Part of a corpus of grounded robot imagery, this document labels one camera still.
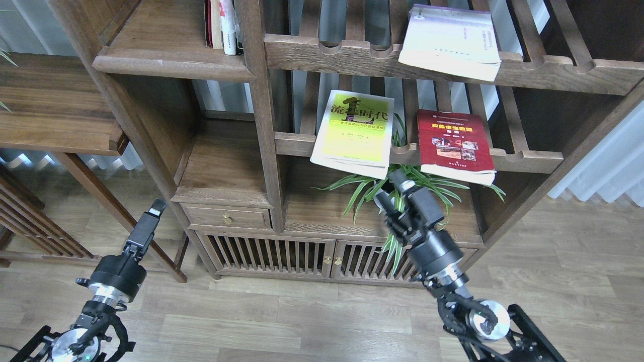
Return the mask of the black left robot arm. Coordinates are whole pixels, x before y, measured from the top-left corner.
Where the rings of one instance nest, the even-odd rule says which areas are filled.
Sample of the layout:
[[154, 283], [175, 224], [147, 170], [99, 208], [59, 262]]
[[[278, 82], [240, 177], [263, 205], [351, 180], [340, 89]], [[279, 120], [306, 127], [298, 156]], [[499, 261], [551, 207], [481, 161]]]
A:
[[76, 284], [94, 294], [69, 330], [52, 333], [44, 326], [19, 349], [12, 361], [118, 361], [132, 352], [135, 342], [117, 312], [126, 311], [134, 300], [147, 271], [139, 263], [151, 245], [154, 231], [167, 203], [156, 199], [142, 214], [118, 256], [105, 256], [90, 278]]

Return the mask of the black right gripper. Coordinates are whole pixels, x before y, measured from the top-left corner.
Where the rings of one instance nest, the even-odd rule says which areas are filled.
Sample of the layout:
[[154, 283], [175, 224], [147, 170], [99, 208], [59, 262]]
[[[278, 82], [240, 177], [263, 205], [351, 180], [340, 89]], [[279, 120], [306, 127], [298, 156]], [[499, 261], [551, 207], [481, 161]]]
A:
[[[403, 213], [384, 190], [379, 190], [373, 200], [384, 211], [385, 224], [396, 241], [409, 248], [407, 254], [416, 266], [416, 280], [425, 283], [449, 272], [455, 272], [454, 279], [458, 278], [458, 262], [464, 254], [447, 231], [437, 229], [444, 224], [444, 214], [430, 190], [409, 179], [402, 169], [391, 172], [389, 181], [405, 204]], [[407, 216], [417, 221], [409, 222]]]

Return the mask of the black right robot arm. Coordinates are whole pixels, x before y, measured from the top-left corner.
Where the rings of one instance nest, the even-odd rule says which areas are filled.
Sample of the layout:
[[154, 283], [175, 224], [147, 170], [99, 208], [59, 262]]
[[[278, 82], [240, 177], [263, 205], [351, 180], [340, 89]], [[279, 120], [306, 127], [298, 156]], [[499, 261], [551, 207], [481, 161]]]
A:
[[470, 361], [562, 361], [564, 358], [516, 304], [504, 307], [474, 298], [458, 262], [464, 256], [448, 232], [432, 193], [397, 170], [390, 181], [400, 193], [398, 210], [385, 192], [376, 194], [385, 223], [405, 248], [417, 279], [437, 301], [444, 330], [457, 337]]

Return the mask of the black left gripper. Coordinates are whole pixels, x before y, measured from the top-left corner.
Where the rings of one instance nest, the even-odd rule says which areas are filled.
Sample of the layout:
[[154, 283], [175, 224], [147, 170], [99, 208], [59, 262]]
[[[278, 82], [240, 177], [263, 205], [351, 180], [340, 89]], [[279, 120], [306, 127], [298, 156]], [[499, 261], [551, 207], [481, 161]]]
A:
[[147, 275], [139, 261], [147, 253], [167, 203], [156, 199], [136, 223], [119, 256], [104, 256], [90, 278], [77, 278], [76, 284], [94, 293], [94, 302], [130, 303]]

